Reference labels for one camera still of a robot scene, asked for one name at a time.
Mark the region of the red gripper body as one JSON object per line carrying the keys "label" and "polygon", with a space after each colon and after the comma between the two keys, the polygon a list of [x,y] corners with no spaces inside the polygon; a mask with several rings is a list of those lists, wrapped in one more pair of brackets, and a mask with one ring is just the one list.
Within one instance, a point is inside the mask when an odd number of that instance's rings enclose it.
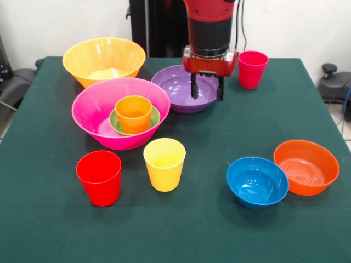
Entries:
{"label": "red gripper body", "polygon": [[183,65],[186,71],[194,74],[210,74],[218,77],[230,77],[237,59],[237,51],[229,48],[226,53],[217,58],[203,58],[191,52],[187,45],[183,52]]}

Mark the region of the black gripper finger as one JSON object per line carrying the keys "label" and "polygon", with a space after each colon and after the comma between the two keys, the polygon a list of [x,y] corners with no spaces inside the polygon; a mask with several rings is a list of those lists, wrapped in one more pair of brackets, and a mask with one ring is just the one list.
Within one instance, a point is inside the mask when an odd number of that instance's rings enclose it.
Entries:
{"label": "black gripper finger", "polygon": [[199,90],[198,90],[198,86],[196,83],[196,74],[195,73],[191,73],[190,84],[191,84],[191,97],[193,99],[197,99],[199,97]]}
{"label": "black gripper finger", "polygon": [[218,88],[217,88],[217,101],[223,101],[223,95],[224,95],[224,77],[223,76],[217,76],[216,77],[218,80]]}

